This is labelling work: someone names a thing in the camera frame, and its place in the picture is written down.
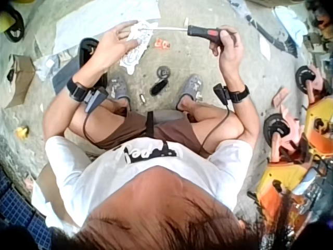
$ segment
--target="gray slipper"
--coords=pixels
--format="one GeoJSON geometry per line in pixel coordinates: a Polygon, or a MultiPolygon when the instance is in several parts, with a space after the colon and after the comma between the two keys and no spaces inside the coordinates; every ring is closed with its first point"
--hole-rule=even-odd
{"type": "Polygon", "coordinates": [[[185,95],[188,95],[193,101],[196,102],[198,98],[201,97],[202,89],[203,80],[201,76],[199,76],[198,74],[191,74],[178,93],[179,98],[177,99],[177,103],[175,106],[176,110],[181,111],[178,109],[178,105],[185,95]]]}
{"type": "Polygon", "coordinates": [[[112,73],[108,82],[108,86],[106,87],[106,91],[109,93],[108,99],[117,100],[121,98],[126,98],[129,102],[129,105],[131,105],[131,99],[129,96],[129,91],[127,89],[127,83],[122,73],[112,73]]]}

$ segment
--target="man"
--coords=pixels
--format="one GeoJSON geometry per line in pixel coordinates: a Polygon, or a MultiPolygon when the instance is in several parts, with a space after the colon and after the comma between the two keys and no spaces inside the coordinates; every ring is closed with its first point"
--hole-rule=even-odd
{"type": "MultiPolygon", "coordinates": [[[[91,88],[138,46],[137,40],[126,41],[129,32],[124,31],[135,23],[119,24],[106,33],[71,84],[91,88]]],[[[195,74],[184,83],[175,105],[189,113],[193,123],[184,116],[147,127],[145,117],[131,112],[126,83],[119,74],[110,82],[115,99],[104,101],[89,116],[67,88],[55,97],[43,121],[45,149],[65,208],[81,230],[71,239],[57,234],[54,247],[250,247],[249,234],[232,210],[257,141],[259,118],[239,76],[244,50],[240,36],[234,28],[221,29],[223,48],[211,43],[210,49],[219,58],[229,92],[244,97],[233,103],[235,113],[206,141],[226,111],[196,103],[203,80],[195,74]],[[107,151],[90,162],[63,137],[66,128],[107,151]]]]}

